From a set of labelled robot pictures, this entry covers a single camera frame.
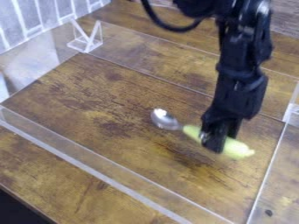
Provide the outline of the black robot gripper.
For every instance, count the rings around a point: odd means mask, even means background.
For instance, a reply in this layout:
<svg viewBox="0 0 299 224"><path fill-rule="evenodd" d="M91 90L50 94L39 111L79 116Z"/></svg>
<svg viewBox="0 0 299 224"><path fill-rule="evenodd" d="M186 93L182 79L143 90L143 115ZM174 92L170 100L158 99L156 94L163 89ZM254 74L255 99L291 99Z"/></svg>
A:
<svg viewBox="0 0 299 224"><path fill-rule="evenodd" d="M227 137L236 138L243 119L260 111L268 78L260 65L271 58L270 31L252 36L230 31L220 42L219 72L214 100L202 116L202 145L222 153Z"/></svg>

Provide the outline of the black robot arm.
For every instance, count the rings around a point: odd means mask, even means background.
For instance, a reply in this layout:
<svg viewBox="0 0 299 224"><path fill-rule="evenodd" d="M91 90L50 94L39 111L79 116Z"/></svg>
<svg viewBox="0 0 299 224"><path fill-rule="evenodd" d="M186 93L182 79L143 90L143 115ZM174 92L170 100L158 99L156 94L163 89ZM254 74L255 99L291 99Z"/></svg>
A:
<svg viewBox="0 0 299 224"><path fill-rule="evenodd" d="M219 72L215 95L202 116L202 144L222 153L227 138L262 108L268 78L260 64L270 59L270 0L174 0L191 18L214 17L219 27Z"/></svg>

